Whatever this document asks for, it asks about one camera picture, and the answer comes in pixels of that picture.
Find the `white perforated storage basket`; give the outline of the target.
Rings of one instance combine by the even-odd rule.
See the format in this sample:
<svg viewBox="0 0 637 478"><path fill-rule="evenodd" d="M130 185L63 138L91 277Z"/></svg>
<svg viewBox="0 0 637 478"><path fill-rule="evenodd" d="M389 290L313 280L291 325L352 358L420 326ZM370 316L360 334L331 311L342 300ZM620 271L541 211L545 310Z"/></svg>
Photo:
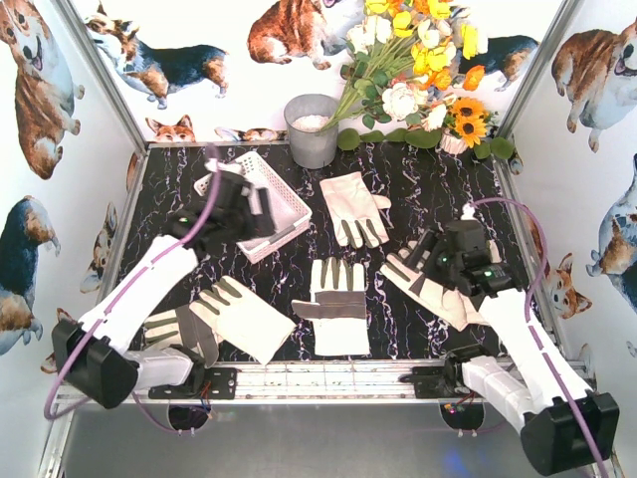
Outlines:
<svg viewBox="0 0 637 478"><path fill-rule="evenodd" d="M257 152L223 167L214 209L195 236L210 253L235 243L256 264L309 229L311 209Z"/></svg>

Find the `white glove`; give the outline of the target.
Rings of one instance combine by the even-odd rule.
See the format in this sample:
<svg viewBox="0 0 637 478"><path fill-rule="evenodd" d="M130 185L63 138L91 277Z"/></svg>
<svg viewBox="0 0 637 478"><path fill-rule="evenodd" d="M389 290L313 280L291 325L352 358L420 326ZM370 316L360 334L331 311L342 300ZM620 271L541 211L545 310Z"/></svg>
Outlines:
<svg viewBox="0 0 637 478"><path fill-rule="evenodd" d="M296 327L291 319L230 276L202 290L189 309L214 334L263 365L273 359Z"/></svg>
<svg viewBox="0 0 637 478"><path fill-rule="evenodd" d="M360 171L324 179L319 186L339 246L377 248L389 241L379 211L389 209L391 201L372 194Z"/></svg>

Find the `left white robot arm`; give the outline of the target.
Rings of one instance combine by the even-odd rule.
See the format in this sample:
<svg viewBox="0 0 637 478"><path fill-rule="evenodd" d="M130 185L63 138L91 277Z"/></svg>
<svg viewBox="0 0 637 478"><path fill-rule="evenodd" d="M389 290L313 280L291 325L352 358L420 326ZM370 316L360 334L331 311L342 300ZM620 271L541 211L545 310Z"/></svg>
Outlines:
<svg viewBox="0 0 637 478"><path fill-rule="evenodd" d="M208 176L200 203L172 213L138 264L78 321L61 320L52 341L58 377L105 409L146 388L192 391L218 359L218 335L188 307L154 323L148 317L219 243L275 232L271 184L239 166Z"/></svg>

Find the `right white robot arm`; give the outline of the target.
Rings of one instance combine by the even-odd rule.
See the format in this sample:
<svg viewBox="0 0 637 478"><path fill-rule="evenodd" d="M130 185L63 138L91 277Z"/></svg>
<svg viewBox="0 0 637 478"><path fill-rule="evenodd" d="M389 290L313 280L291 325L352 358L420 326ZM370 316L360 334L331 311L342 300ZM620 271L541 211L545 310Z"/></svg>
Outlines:
<svg viewBox="0 0 637 478"><path fill-rule="evenodd" d="M542 476L609 460L619 407L597 393L571 367L531 315L515 271L497 256L476 220L454 220L409 242L400 265L414 276L411 290L427 285L459 294L495 331L517 368L504 370L479 347L451 352L446 379L485 398L516 430L523 451Z"/></svg>

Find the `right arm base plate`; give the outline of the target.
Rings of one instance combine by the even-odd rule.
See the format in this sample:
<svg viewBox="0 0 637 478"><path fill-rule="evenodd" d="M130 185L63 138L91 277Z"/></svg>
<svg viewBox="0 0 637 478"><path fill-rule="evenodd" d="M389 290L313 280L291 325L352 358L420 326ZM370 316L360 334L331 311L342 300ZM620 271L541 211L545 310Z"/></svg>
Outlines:
<svg viewBox="0 0 637 478"><path fill-rule="evenodd" d="M462 398L466 395L472 395L477 399L483 398L459 383L448 382L441 366L416 366L412 368L411 376L417 398Z"/></svg>

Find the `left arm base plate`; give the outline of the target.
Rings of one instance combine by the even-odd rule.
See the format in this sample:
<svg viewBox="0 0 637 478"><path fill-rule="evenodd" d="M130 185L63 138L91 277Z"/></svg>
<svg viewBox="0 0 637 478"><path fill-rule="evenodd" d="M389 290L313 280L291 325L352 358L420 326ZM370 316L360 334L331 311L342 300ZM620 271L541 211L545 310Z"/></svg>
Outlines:
<svg viewBox="0 0 637 478"><path fill-rule="evenodd" d="M233 367L211 367L194 369L179 385L152 387L150 399L222 399L235 397L238 371Z"/></svg>

